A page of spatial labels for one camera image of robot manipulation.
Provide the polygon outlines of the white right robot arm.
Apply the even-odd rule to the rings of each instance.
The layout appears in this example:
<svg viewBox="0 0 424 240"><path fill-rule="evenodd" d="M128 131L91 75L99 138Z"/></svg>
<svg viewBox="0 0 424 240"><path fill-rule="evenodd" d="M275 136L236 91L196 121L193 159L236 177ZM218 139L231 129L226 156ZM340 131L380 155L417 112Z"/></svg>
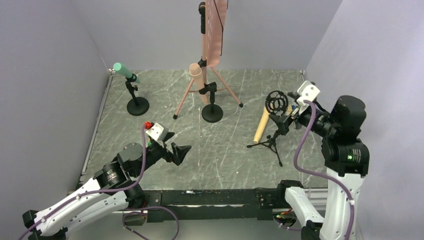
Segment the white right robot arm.
<svg viewBox="0 0 424 240"><path fill-rule="evenodd" d="M370 152L359 139L366 119L365 103L351 95L340 96L331 112L321 109L312 100L301 100L301 113L275 116L274 122L283 134L291 124L304 126L294 156L293 165L301 173L327 180L325 214L321 215L306 195L302 183L282 180L277 192L293 210L300 224L303 240L354 240L356 238L357 201L368 174ZM321 153L325 173L302 168L298 158L309 133L321 137Z"/></svg>

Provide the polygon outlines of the black shock mount tripod stand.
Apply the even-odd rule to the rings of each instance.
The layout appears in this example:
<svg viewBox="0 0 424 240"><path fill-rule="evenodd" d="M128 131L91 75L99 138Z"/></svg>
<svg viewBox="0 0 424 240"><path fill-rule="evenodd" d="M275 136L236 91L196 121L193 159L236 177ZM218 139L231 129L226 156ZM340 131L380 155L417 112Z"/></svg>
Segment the black shock mount tripod stand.
<svg viewBox="0 0 424 240"><path fill-rule="evenodd" d="M284 92L280 90L271 91L265 98L264 106L266 107L269 113L268 115L269 119L273 120L277 126L278 117L282 117L286 113L287 108L289 107L288 97ZM273 136L271 135L266 136L266 141L250 144L250 145L247 145L246 147L252 148L252 147L261 145L268 148L269 150L271 150L273 153L276 154L278 164L280 167L282 167L283 163L280 159L278 149L277 149L277 142L276 142L278 136L280 136L280 134L278 132L278 127L277 127L277 130L274 132Z"/></svg>

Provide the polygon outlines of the yellow microphone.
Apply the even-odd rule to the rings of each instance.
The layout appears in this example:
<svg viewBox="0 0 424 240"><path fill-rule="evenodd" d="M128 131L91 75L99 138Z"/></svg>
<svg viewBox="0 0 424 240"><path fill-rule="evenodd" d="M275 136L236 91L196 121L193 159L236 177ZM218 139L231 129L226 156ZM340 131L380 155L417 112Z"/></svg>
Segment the yellow microphone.
<svg viewBox="0 0 424 240"><path fill-rule="evenodd" d="M262 116L260 118L259 124L257 126L256 132L253 137L253 142L255 144L261 141L261 138L267 126L268 120L269 120L269 112L267 111L267 108L264 106Z"/></svg>

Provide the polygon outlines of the pink microphone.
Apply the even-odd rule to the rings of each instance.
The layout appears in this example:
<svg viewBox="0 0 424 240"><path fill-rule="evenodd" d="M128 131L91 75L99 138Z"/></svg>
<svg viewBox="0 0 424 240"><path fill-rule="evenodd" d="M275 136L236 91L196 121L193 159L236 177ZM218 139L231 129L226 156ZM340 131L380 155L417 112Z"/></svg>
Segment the pink microphone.
<svg viewBox="0 0 424 240"><path fill-rule="evenodd" d="M200 99L202 100L202 102L207 105L209 103L208 97L206 94L201 94L199 92L199 90L203 89L205 87L204 81L203 81L203 73L202 73L202 68L200 67L200 65L198 63L192 63L189 66L189 74L193 80L193 82L195 83Z"/></svg>

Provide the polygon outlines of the black round-base mic stand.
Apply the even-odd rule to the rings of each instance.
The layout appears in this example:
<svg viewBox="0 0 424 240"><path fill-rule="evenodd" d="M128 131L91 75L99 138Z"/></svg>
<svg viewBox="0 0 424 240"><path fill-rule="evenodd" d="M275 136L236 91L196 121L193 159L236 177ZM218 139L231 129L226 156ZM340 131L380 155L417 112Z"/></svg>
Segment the black round-base mic stand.
<svg viewBox="0 0 424 240"><path fill-rule="evenodd" d="M216 82L211 82L205 84L204 88L200 89L198 92L201 95L209 94L209 104L203 107L201 116L208 123L217 123L223 117L223 110L219 105L215 104L215 93L218 91Z"/></svg>
<svg viewBox="0 0 424 240"><path fill-rule="evenodd" d="M145 114L150 107L149 101L141 96L136 96L135 92L138 91L137 85L132 85L138 80L137 76L133 73L131 77L126 77L125 86L130 93L132 99L128 101L126 109L132 116L141 116Z"/></svg>

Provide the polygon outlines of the teal microphone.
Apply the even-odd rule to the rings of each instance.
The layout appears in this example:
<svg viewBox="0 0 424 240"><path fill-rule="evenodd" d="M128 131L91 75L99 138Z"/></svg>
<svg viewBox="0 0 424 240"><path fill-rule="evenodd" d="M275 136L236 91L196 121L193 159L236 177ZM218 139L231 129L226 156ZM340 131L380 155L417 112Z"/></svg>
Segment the teal microphone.
<svg viewBox="0 0 424 240"><path fill-rule="evenodd" d="M113 70L116 74L124 76L130 82L141 82L140 79L132 71L130 71L124 64L120 62L114 63Z"/></svg>

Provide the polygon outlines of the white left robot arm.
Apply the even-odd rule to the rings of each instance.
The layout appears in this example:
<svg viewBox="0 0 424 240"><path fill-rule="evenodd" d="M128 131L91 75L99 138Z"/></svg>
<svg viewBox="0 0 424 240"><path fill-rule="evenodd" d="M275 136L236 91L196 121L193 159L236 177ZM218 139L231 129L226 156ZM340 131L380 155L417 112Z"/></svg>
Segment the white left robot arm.
<svg viewBox="0 0 424 240"><path fill-rule="evenodd" d="M140 181L145 171L165 160L179 166L190 145L171 143L148 138L145 142L131 142L105 164L85 184L58 203L44 210L28 210L22 215L26 227L19 239L65 240L83 224L92 223L115 211L142 213L147 209L159 209L153 197L144 193Z"/></svg>

